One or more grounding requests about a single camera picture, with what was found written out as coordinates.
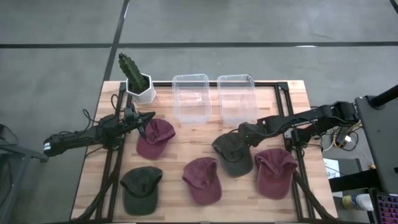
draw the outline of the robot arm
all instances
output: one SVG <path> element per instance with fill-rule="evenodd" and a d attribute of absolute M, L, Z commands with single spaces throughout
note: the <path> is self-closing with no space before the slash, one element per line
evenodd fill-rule
<path fill-rule="evenodd" d="M 119 92 L 115 114 L 101 118 L 97 125 L 83 131 L 64 131 L 51 135 L 44 141 L 44 154 L 56 156 L 68 149 L 95 144 L 102 144 L 105 149 L 116 149 L 120 137 L 134 129 L 138 129 L 140 135 L 146 138 L 145 126 L 155 116 L 155 112 L 137 113 L 131 103 L 124 109 L 124 118 L 119 119 L 123 93 L 124 91 Z"/>
<path fill-rule="evenodd" d="M 257 124 L 242 123 L 238 133 L 248 145 L 257 147 L 266 138 L 290 131 L 289 144 L 298 147 L 308 143 L 313 136 L 321 136 L 335 126 L 352 126 L 358 121 L 359 117 L 352 103 L 336 102 L 290 116 L 268 116 L 258 119 Z M 303 129 L 296 128 L 304 124 L 310 125 Z"/>

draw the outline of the butcher block tabletop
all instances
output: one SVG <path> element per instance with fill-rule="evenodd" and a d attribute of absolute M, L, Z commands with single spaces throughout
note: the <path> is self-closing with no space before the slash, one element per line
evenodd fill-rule
<path fill-rule="evenodd" d="M 310 109 L 307 92 L 302 80 L 278 81 L 289 84 L 290 97 L 294 113 Z M 99 98 L 95 120 L 114 113 L 111 104 L 112 94 L 118 94 L 120 82 L 104 82 Z M 210 87 L 212 115 L 205 125 L 181 126 L 174 118 L 174 100 L 171 86 L 155 87 L 156 98 L 150 105 L 138 105 L 141 112 L 155 111 L 155 118 L 167 120 L 174 126 L 176 135 L 172 138 L 161 157 L 156 161 L 145 159 L 137 154 L 136 142 L 138 131 L 126 135 L 126 144 L 121 165 L 120 178 L 131 169 L 142 166 L 154 166 L 163 170 L 163 178 L 159 182 L 159 202 L 154 213 L 145 216 L 130 216 L 123 208 L 123 188 L 118 186 L 116 204 L 114 206 L 114 222 L 294 222 L 297 221 L 292 191 L 282 200 L 271 200 L 260 195 L 256 188 L 257 170 L 253 170 L 238 178 L 229 177 L 223 168 L 218 166 L 217 173 L 222 186 L 222 198 L 209 206 L 198 206 L 194 203 L 187 184 L 182 180 L 183 168 L 186 164 L 199 157 L 214 157 L 212 142 L 231 128 L 223 127 L 220 115 L 217 87 Z M 124 94 L 123 106 L 127 94 Z M 258 118 L 278 115 L 278 107 L 273 87 L 256 87 Z M 285 114 L 287 106 L 282 94 Z M 99 146 L 90 146 L 90 152 Z M 284 149 L 283 137 L 263 140 L 258 147 L 251 147 L 251 154 L 266 149 Z M 319 202 L 326 210 L 337 217 L 335 204 L 331 194 L 329 181 L 323 163 L 322 153 L 318 146 L 309 146 L 305 150 L 305 167 L 309 186 Z M 84 161 L 80 184 L 76 193 L 71 218 L 81 215 L 100 190 L 106 150 L 100 149 L 90 154 Z M 299 187 L 302 208 L 307 217 L 307 207 L 303 192 Z M 110 190 L 105 197 L 104 216 L 108 211 Z"/>

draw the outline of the baseball cap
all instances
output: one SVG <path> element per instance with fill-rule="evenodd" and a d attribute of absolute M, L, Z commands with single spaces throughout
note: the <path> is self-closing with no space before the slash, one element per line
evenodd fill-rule
<path fill-rule="evenodd" d="M 223 134 L 212 146 L 229 176 L 240 177 L 253 169 L 250 148 L 239 133 Z"/>
<path fill-rule="evenodd" d="M 184 167 L 182 179 L 188 184 L 192 198 L 198 205 L 210 205 L 221 199 L 216 159 L 202 157 L 191 161 Z"/>
<path fill-rule="evenodd" d="M 149 215 L 158 201 L 157 184 L 162 179 L 162 170 L 146 166 L 132 169 L 120 180 L 123 187 L 123 206 L 129 215 Z"/>
<path fill-rule="evenodd" d="M 168 141 L 175 136 L 173 126 L 163 119 L 152 119 L 145 127 L 146 139 L 139 136 L 137 153 L 146 159 L 158 159 Z"/>
<path fill-rule="evenodd" d="M 254 156 L 259 169 L 257 187 L 263 196 L 278 200 L 286 197 L 297 168 L 293 156 L 283 149 L 268 149 Z"/>

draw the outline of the clear plastic container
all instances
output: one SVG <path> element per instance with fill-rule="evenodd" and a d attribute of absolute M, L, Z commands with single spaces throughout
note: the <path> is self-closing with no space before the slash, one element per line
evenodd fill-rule
<path fill-rule="evenodd" d="M 209 78 L 205 74 L 173 78 L 174 117 L 184 125 L 206 124 L 211 116 Z"/>
<path fill-rule="evenodd" d="M 256 89 L 251 75 L 223 75 L 217 78 L 218 99 L 224 126 L 237 127 L 257 119 Z"/>

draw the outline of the black stand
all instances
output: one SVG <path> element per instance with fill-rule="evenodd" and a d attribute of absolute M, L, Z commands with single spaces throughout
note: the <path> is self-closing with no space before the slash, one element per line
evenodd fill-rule
<path fill-rule="evenodd" d="M 4 201 L 4 204 L 0 207 L 0 224 L 6 224 L 9 223 L 8 219 L 14 207 L 14 202 L 17 199 L 17 193 L 21 188 L 30 160 L 35 158 L 39 159 L 41 162 L 47 162 L 49 158 L 42 153 L 17 144 L 10 144 L 2 139 L 0 139 L 0 151 L 6 152 L 5 154 L 0 154 L 0 156 L 6 157 L 6 163 L 9 163 L 8 168 L 11 169 L 10 172 L 12 175 L 12 180 L 10 179 L 11 189 L 7 195 L 3 196 L 7 198 Z"/>
<path fill-rule="evenodd" d="M 125 83 L 120 83 L 119 92 L 123 93 L 124 91 L 121 91 L 123 89 L 126 89 L 126 85 Z M 119 94 L 118 102 L 116 104 L 116 111 L 121 110 L 122 100 L 123 100 L 123 94 Z M 126 106 L 131 102 L 131 100 L 132 96 L 128 95 Z M 92 201 L 92 203 L 88 206 L 86 211 L 83 214 L 81 214 L 76 220 L 71 220 L 70 222 L 67 223 L 111 223 L 112 222 L 114 214 L 114 205 L 116 203 L 116 194 L 118 192 L 118 186 L 119 186 L 119 176 L 120 176 L 125 141 L 126 141 L 125 136 L 123 136 L 119 140 L 116 162 L 110 174 L 109 172 L 113 158 L 113 151 L 108 150 L 106 154 L 103 178 L 101 181 L 101 188 L 96 197 L 94 198 L 94 200 Z M 106 217 L 103 217 L 104 197 L 110 187 L 111 187 L 111 198 L 109 200 L 108 213 L 106 214 Z M 96 212 L 95 218 L 90 219 L 94 212 Z"/>
<path fill-rule="evenodd" d="M 332 192 L 341 192 L 343 190 L 355 190 L 375 187 L 380 189 L 381 184 L 379 176 L 375 169 L 358 172 L 356 174 L 345 175 L 329 179 Z"/>

